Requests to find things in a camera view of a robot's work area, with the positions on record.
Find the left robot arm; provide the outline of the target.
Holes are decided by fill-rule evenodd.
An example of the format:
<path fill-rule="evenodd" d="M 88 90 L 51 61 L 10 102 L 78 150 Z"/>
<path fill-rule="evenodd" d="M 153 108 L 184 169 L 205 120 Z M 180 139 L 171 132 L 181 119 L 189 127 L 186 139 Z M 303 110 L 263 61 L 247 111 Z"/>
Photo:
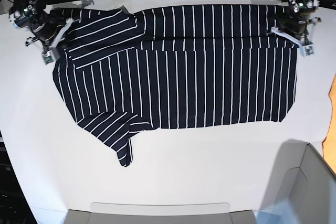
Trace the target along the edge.
<path fill-rule="evenodd" d="M 284 14 L 277 15 L 278 26 L 270 28 L 269 34 L 281 36 L 297 45 L 304 56 L 313 55 L 314 47 L 310 37 L 321 18 L 313 14 L 319 7 L 319 0 L 287 0 Z"/>

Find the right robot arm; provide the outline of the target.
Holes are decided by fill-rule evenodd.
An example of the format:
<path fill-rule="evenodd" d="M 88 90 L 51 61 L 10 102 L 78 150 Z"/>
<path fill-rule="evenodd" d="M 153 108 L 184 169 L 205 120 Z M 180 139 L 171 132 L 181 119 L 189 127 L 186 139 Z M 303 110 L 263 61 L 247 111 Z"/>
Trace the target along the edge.
<path fill-rule="evenodd" d="M 14 0 L 9 11 L 10 21 L 18 29 L 26 29 L 34 36 L 26 45 L 40 41 L 43 52 L 57 48 L 74 19 L 63 14 L 45 12 L 47 0 Z"/>

